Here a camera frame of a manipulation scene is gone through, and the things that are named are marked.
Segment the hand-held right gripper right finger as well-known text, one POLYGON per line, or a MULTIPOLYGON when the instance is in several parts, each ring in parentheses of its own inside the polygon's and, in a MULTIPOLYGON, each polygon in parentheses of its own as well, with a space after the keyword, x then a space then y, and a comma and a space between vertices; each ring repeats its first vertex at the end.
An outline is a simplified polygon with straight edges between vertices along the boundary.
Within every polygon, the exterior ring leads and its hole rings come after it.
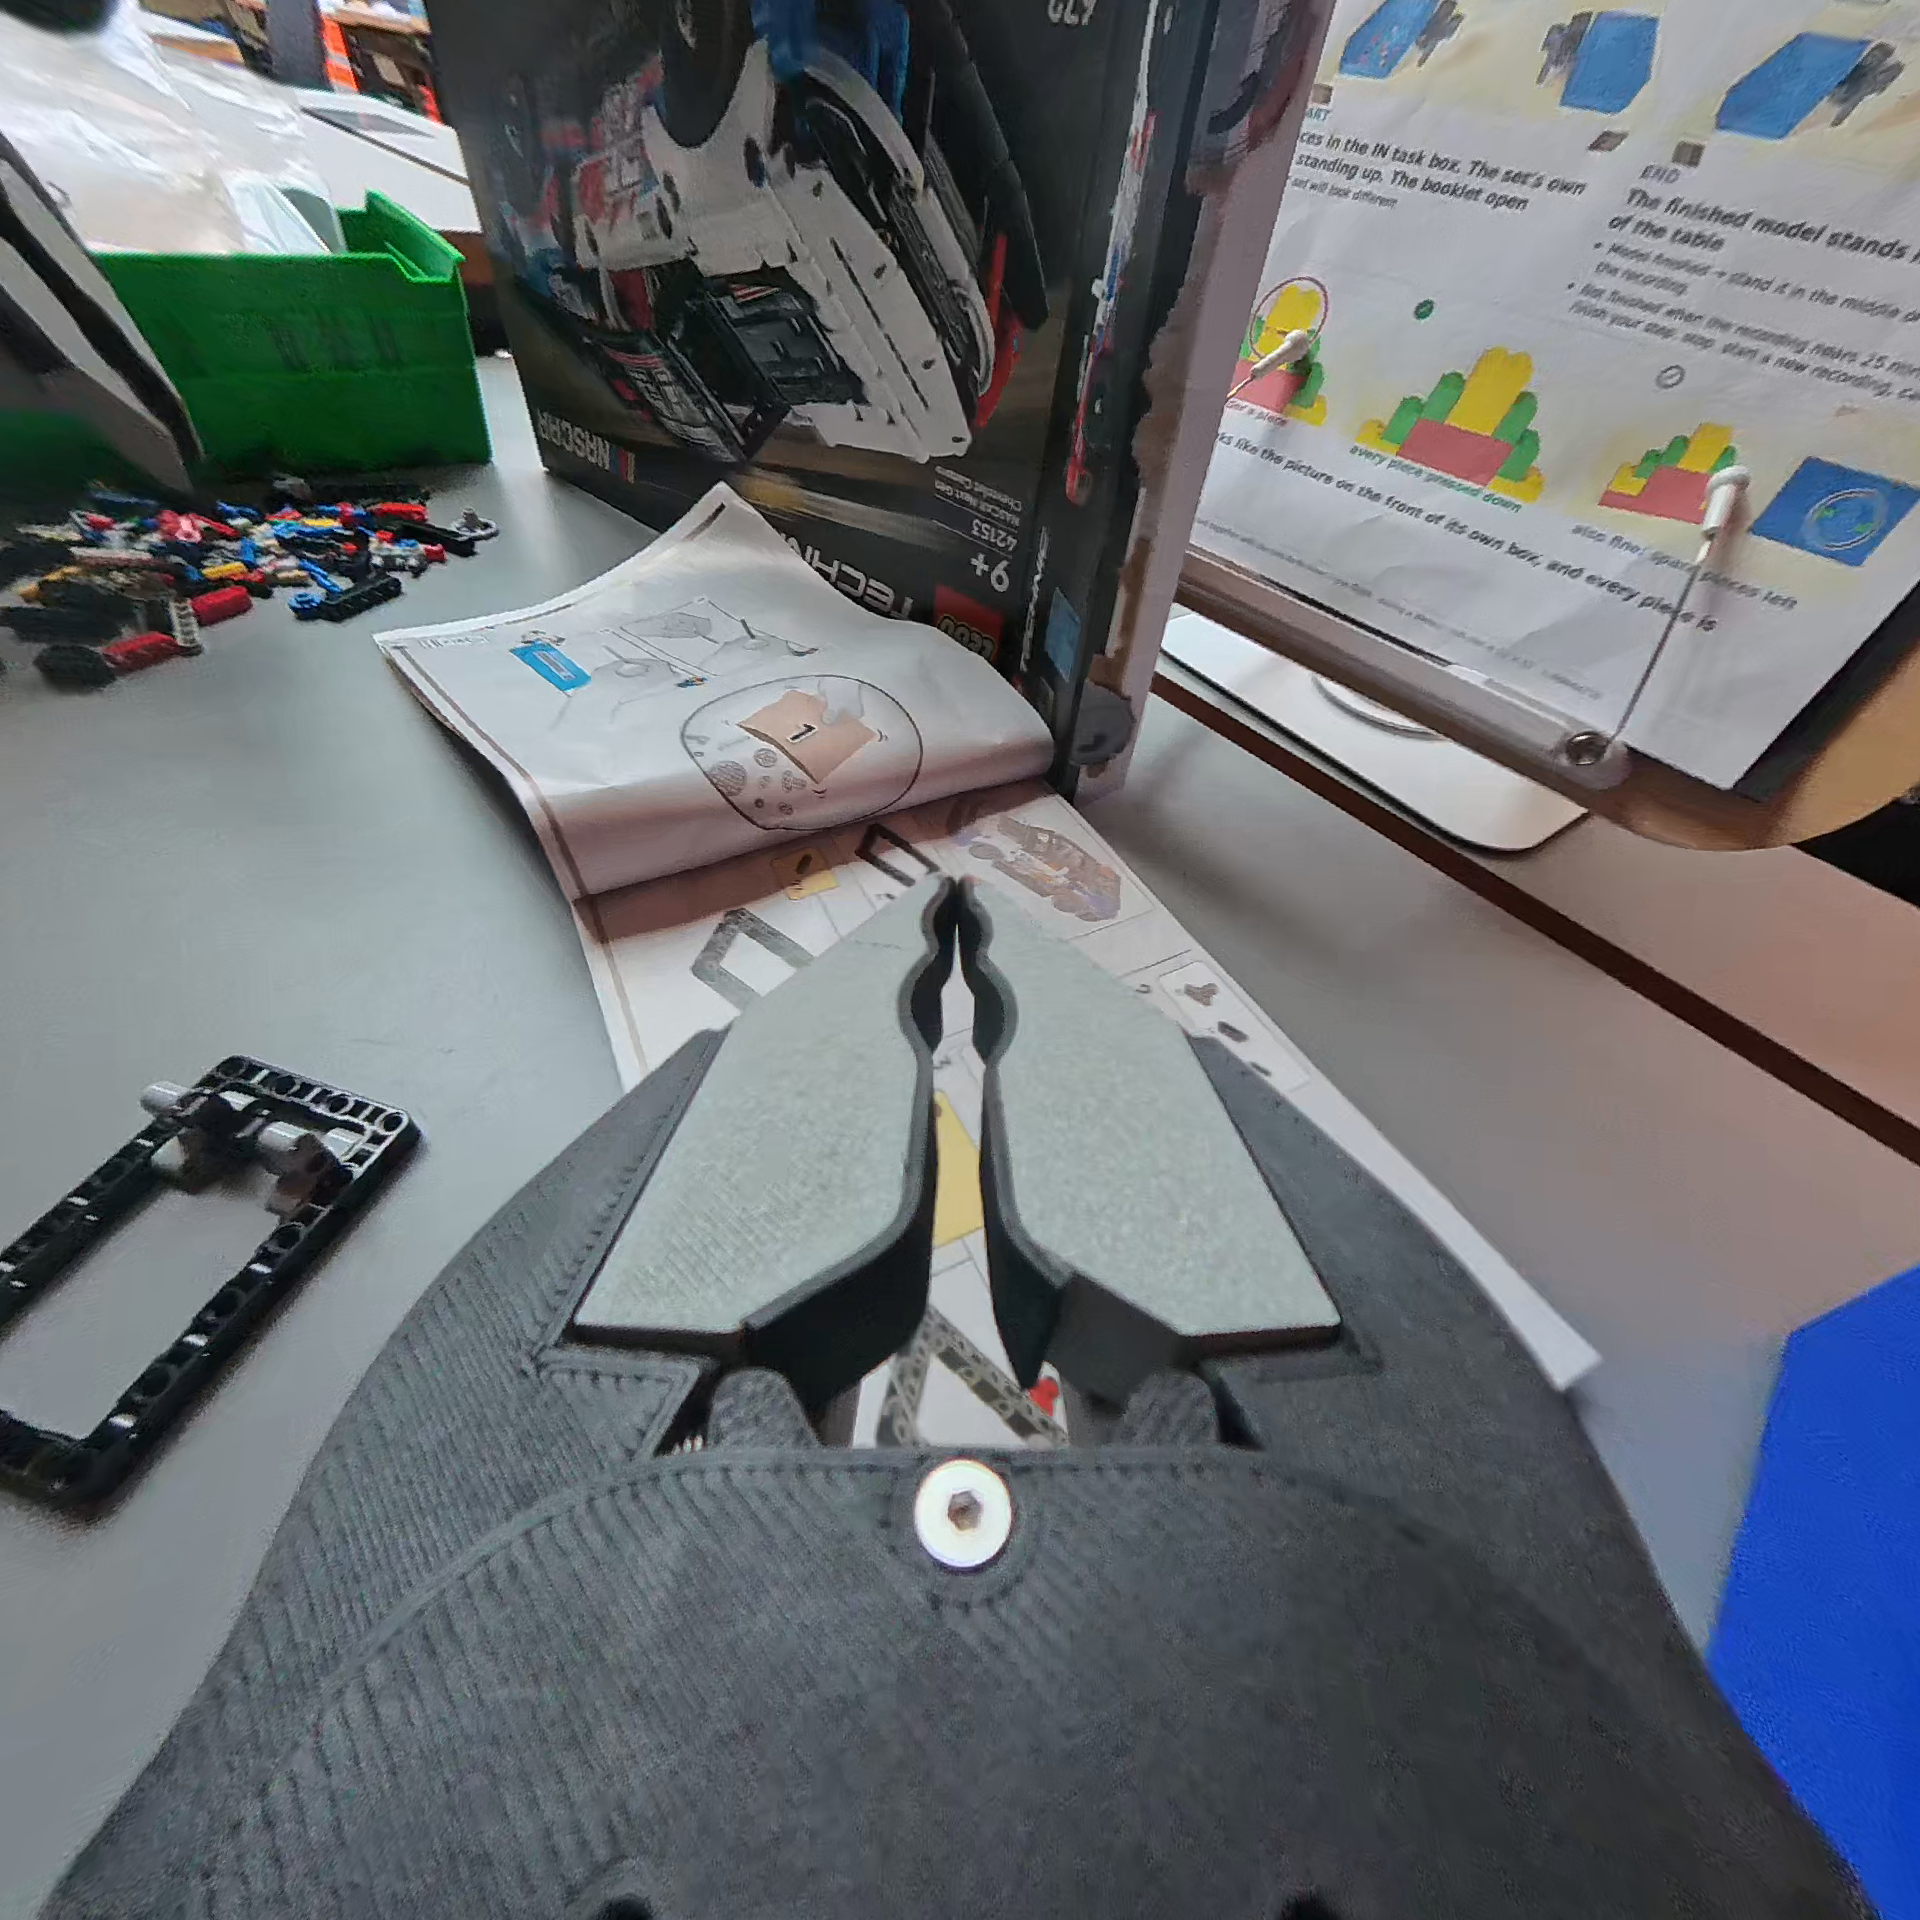
POLYGON ((1341 1317, 1210 1051, 976 879, 955 957, 980 1063, 979 1191, 1022 1384, 1133 1390, 1206 1360, 1322 1351, 1341 1317))

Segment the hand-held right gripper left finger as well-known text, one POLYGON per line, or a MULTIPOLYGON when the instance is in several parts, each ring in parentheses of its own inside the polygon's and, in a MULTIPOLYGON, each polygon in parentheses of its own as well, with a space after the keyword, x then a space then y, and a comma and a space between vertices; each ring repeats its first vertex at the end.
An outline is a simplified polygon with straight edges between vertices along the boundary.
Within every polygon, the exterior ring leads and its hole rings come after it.
POLYGON ((925 875, 650 1075, 572 1341, 760 1367, 820 1413, 912 1338, 955 924, 957 883, 925 875))

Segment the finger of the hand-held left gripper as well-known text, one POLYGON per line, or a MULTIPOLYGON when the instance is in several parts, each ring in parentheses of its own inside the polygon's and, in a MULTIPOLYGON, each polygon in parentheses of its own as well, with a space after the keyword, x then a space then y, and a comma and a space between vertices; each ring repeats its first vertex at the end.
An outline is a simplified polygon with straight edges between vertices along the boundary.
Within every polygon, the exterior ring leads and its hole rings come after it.
POLYGON ((42 280, 4 280, 3 413, 84 427, 156 483, 180 484, 186 456, 171 424, 84 341, 42 280))
MULTIPOLYGON (((202 461, 202 435, 156 350, 84 248, 48 188, 10 142, 3 143, 3 291, 4 280, 42 280, 74 315, 84 341, 122 372, 161 419, 171 424, 184 466, 202 461)), ((90 453, 117 469, 132 469, 84 427, 72 423, 4 421, 8 469, 83 469, 90 453)))

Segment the pile of lego pieces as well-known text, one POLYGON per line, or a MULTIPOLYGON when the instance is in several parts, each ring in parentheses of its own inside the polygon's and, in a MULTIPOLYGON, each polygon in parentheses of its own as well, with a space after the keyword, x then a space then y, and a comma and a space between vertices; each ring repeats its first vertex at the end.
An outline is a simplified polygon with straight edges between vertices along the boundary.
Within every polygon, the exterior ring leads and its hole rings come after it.
POLYGON ((371 618, 497 536, 421 487, 278 475, 264 496, 177 506, 86 483, 57 517, 4 517, 3 634, 52 687, 97 691, 204 655, 209 631, 256 608, 318 629, 371 618))

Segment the black rectangular lego frame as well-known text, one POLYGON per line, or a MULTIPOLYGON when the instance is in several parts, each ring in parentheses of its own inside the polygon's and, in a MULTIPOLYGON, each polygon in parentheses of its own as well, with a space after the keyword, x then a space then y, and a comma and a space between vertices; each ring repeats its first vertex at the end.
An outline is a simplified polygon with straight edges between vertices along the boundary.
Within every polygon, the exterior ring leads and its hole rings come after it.
MULTIPOLYGON (((194 1080, 178 1083, 214 1093, 227 1112, 225 1166, 214 1182, 238 1172, 267 1172, 254 1158, 254 1135, 270 1119, 291 1119, 315 1131, 360 1134, 350 1156, 347 1186, 325 1207, 307 1207, 272 1228, 228 1272, 171 1341, 149 1357, 86 1431, 69 1434, 34 1424, 4 1407, 4 1495, 60 1512, 90 1512, 122 1498, 212 1390, 245 1357, 254 1335, 292 1298, 307 1276, 357 1228, 364 1211, 393 1183, 421 1144, 416 1118, 389 1101, 336 1087, 246 1054, 228 1054, 194 1080)), ((171 1134, 164 1119, 147 1116, 130 1141, 83 1175, 3 1251, 3 1326, 34 1307, 69 1270, 91 1258, 136 1211, 163 1188, 150 1166, 154 1150, 171 1134)))

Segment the lego instruction booklet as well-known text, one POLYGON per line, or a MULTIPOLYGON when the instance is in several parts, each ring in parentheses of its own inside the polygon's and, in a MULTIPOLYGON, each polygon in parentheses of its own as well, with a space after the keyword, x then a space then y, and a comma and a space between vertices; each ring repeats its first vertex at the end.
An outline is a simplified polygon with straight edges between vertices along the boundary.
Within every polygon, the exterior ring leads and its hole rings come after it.
POLYGON ((832 592, 729 487, 536 608, 378 644, 524 806, 625 1087, 925 875, 969 875, 1329 1123, 1557 1388, 1597 1367, 1045 782, 1049 730, 1009 678, 937 629, 832 592))

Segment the lego set cardboard box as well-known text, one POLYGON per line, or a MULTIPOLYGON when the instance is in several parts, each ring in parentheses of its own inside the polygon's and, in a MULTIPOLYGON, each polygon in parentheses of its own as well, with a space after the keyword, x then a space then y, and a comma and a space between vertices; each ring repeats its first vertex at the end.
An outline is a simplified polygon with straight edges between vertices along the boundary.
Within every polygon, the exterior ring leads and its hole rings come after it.
POLYGON ((1077 783, 1147 683, 1152 469, 1224 219, 1274 223, 1331 5, 427 5, 540 459, 662 532, 729 484, 968 644, 1077 783))

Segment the clear plastic bag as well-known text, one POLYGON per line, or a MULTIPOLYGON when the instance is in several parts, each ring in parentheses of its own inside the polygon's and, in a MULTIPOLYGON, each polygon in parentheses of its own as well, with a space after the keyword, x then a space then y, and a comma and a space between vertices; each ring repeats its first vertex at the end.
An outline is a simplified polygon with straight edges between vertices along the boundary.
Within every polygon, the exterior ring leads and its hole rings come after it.
POLYGON ((458 140, 421 115, 209 58, 139 5, 3 18, 4 142, 91 251, 320 255, 374 194, 477 232, 458 140))

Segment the green plastic bin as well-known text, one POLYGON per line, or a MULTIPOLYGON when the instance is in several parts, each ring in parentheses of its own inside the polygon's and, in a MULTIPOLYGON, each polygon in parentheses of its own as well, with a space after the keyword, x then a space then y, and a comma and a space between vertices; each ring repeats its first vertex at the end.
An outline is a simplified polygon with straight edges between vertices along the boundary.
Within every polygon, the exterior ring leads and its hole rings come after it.
POLYGON ((339 219, 342 251, 90 260, 194 427, 196 478, 490 461, 458 248, 382 194, 339 219))

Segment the document holder stand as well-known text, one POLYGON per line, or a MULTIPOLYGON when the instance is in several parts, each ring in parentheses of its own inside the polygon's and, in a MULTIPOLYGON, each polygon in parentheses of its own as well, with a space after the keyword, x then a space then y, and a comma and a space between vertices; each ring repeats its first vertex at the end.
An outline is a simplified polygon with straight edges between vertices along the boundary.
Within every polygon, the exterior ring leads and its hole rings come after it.
POLYGON ((1537 850, 1585 815, 1674 848, 1785 848, 1859 823, 1913 788, 1918 771, 1913 594, 1732 788, 1610 733, 1595 766, 1574 766, 1563 716, 1202 551, 1185 562, 1161 678, 1166 699, 1192 694, 1216 731, 1249 730, 1299 779, 1329 772, 1493 854, 1537 850))

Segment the blue plastic bin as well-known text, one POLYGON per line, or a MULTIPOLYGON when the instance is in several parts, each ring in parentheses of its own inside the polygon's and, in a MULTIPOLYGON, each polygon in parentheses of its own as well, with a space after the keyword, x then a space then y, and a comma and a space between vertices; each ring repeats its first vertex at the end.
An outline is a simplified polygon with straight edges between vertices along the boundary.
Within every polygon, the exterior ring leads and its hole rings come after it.
POLYGON ((1880 1912, 1916 1917, 1916 1269, 1784 1343, 1709 1670, 1880 1912))

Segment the printed instruction sheet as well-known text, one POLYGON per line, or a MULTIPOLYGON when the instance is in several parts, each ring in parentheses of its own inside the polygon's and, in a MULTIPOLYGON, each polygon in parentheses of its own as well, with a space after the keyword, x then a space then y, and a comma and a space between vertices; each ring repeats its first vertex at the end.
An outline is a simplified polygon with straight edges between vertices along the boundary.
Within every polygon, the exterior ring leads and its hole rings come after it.
POLYGON ((1916 5, 1332 6, 1201 552, 1736 788, 1916 503, 1916 5))

